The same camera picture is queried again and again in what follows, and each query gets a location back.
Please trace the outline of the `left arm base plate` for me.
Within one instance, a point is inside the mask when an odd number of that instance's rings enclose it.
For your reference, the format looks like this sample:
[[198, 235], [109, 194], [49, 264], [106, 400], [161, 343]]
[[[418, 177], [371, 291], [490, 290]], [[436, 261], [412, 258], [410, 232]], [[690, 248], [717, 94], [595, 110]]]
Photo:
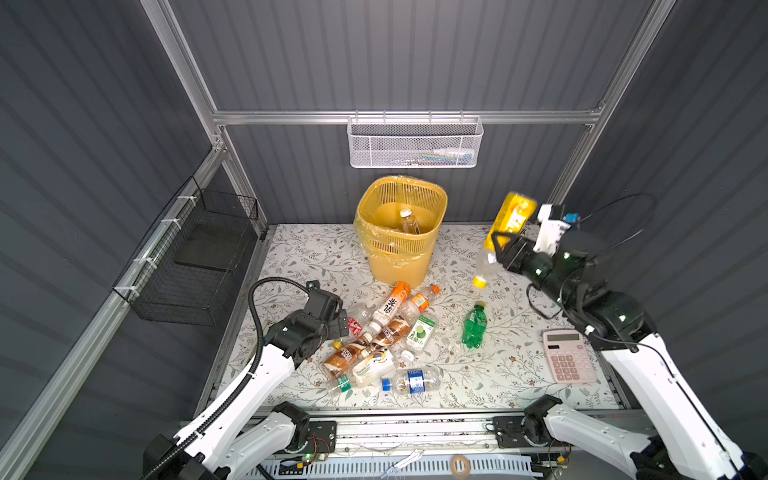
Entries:
[[336, 450], [338, 436], [338, 423], [336, 421], [311, 420], [308, 426], [306, 439], [299, 444], [298, 454], [318, 455], [330, 454]]

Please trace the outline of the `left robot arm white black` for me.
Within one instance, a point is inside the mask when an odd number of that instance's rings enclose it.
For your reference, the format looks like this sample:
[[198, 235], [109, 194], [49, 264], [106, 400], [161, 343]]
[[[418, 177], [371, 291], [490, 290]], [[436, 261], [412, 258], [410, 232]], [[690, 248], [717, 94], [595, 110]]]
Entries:
[[204, 411], [171, 437], [157, 436], [143, 453], [145, 479], [241, 479], [281, 451], [307, 444], [309, 414], [290, 402], [274, 407], [257, 425], [248, 423], [264, 401], [329, 339], [348, 332], [343, 300], [316, 281], [289, 285], [305, 305], [264, 328], [243, 370]]

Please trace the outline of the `green plastic bottle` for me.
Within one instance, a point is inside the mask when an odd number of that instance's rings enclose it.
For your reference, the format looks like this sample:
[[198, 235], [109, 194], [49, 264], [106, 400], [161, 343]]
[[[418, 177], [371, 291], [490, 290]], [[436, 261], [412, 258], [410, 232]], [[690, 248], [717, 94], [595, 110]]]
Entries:
[[485, 303], [476, 302], [465, 317], [462, 343], [470, 349], [479, 348], [482, 345], [487, 323]]

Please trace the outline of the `clear bottle red label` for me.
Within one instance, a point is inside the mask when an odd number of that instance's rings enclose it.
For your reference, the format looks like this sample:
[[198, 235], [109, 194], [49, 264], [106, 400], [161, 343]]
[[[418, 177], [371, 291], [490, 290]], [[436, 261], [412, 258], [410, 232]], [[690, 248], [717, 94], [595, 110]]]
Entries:
[[372, 315], [371, 307], [364, 303], [356, 303], [347, 309], [348, 337], [359, 338]]

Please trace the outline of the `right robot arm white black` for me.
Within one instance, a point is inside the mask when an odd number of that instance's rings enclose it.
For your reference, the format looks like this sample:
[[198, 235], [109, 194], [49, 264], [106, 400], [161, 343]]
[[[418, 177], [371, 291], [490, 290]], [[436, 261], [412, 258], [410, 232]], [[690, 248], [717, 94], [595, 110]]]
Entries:
[[546, 394], [524, 411], [519, 431], [533, 446], [569, 444], [633, 479], [764, 479], [767, 462], [742, 450], [717, 425], [676, 367], [644, 307], [583, 276], [601, 255], [583, 232], [568, 231], [554, 254], [530, 239], [491, 234], [508, 271], [528, 278], [624, 380], [655, 428], [652, 435], [614, 427]]

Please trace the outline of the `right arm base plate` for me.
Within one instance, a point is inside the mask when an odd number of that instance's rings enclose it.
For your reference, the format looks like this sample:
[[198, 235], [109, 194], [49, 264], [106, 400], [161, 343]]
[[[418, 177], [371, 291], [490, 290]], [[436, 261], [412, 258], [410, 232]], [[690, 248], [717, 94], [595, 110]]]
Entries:
[[530, 447], [526, 437], [525, 417], [523, 415], [494, 416], [490, 431], [494, 434], [497, 445], [502, 449]]

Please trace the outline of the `amber tea bottle white cap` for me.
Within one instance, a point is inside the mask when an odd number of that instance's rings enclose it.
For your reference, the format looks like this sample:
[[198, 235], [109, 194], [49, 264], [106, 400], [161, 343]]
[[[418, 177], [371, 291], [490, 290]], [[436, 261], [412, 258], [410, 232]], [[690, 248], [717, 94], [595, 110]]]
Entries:
[[413, 210], [408, 207], [400, 211], [402, 230], [406, 234], [419, 235], [421, 229]]

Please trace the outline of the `yellow label orange juice bottle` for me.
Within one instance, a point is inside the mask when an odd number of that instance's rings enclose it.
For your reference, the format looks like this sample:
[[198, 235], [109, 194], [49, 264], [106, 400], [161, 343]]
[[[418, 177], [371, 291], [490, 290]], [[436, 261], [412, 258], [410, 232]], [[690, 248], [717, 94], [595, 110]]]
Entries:
[[537, 209], [537, 202], [523, 194], [510, 192], [493, 221], [483, 246], [477, 252], [472, 286], [485, 289], [503, 270], [500, 262], [504, 247], [522, 232]]

